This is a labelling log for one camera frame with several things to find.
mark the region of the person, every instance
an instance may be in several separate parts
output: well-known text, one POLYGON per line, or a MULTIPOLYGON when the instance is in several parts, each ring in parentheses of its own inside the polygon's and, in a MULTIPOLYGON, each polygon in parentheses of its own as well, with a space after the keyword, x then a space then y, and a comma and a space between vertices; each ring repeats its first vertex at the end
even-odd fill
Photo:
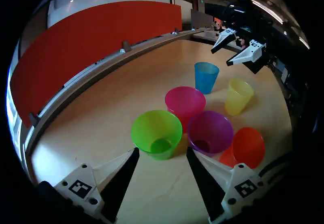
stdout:
POLYGON ((214 31, 219 31, 220 30, 220 24, 217 21, 214 21, 214 31))
POLYGON ((242 46, 242 49, 245 49, 246 47, 250 46, 250 41, 247 38, 242 38, 241 46, 242 46))
POLYGON ((226 30, 226 26, 224 25, 224 22, 222 21, 222 27, 220 28, 220 32, 226 30))

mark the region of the purple plastic cup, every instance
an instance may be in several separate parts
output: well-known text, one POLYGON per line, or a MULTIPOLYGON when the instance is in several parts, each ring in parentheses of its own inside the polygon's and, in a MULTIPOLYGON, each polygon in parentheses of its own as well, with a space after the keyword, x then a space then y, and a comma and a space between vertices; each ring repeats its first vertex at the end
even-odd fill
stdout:
POLYGON ((229 148, 234 138, 229 120, 214 111, 204 111, 192 117, 187 132, 191 147, 209 157, 229 148))

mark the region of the blue plastic cup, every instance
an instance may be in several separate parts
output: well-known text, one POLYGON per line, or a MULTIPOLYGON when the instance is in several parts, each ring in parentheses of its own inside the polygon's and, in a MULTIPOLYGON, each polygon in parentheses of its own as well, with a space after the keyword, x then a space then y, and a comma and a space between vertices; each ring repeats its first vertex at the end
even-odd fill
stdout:
POLYGON ((203 94, 209 94, 213 89, 220 69, 211 63, 199 62, 195 64, 196 89, 203 94))

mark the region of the plastic cup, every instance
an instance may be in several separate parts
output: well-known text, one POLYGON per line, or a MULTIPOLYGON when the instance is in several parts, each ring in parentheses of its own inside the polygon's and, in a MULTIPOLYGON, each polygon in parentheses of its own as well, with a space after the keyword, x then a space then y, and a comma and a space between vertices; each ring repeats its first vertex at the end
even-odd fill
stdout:
POLYGON ((243 162, 251 169, 256 168, 265 154, 262 135, 254 128, 241 128, 234 135, 232 152, 237 162, 243 162))
POLYGON ((231 123, 222 114, 214 111, 198 113, 188 124, 189 144, 209 157, 229 148, 233 136, 231 123))
POLYGON ((220 156, 219 162, 230 166, 231 168, 234 168, 236 164, 239 164, 239 162, 237 162, 233 156, 232 147, 229 147, 226 151, 223 152, 223 154, 220 156))
POLYGON ((248 83, 238 78, 231 79, 225 101, 226 112, 232 116, 238 115, 253 95, 254 91, 248 83))
POLYGON ((195 64, 196 89, 203 94, 209 94, 213 89, 220 69, 211 63, 199 62, 195 64))
POLYGON ((140 150, 156 160, 165 160, 172 156, 177 147, 182 136, 182 126, 170 112, 153 110, 135 120, 131 135, 140 150))
POLYGON ((206 99, 204 94, 197 89, 180 86, 168 91, 165 96, 165 104, 168 111, 179 118, 185 133, 190 119, 204 110, 206 99))

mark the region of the green plastic cup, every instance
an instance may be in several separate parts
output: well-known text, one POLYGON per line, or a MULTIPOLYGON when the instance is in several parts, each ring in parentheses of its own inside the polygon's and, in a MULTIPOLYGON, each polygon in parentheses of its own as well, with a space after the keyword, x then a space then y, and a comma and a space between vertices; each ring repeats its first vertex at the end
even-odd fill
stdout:
POLYGON ((172 156, 181 136, 180 120, 164 110, 152 110, 139 116, 132 126, 132 140, 143 152, 156 160, 172 156))

